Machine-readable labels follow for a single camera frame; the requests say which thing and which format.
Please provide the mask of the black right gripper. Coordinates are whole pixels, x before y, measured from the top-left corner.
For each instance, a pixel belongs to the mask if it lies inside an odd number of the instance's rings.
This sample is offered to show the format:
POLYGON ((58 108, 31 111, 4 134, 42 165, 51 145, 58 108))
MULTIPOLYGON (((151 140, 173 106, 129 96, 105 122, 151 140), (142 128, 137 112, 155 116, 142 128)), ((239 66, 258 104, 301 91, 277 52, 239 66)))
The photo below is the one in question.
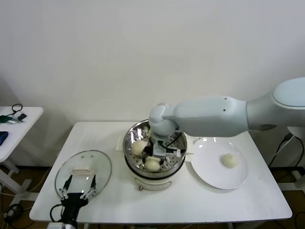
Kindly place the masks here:
POLYGON ((145 167, 146 158, 151 156, 159 158, 160 165, 165 165, 167 163, 167 152, 166 149, 161 146, 161 144, 156 143, 152 145, 147 145, 142 152, 142 166, 145 167))

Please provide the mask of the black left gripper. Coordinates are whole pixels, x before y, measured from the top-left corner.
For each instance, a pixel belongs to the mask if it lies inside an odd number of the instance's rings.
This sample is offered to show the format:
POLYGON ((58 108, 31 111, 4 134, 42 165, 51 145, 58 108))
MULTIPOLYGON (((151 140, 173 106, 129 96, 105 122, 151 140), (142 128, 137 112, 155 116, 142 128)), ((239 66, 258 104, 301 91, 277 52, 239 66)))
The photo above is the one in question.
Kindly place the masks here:
POLYGON ((61 204, 64 206, 64 211, 61 216, 63 223, 77 223, 77 217, 82 207, 88 204, 88 199, 92 199, 96 195, 96 176, 93 176, 89 190, 82 193, 68 193, 73 175, 65 181, 62 188, 59 189, 61 204))

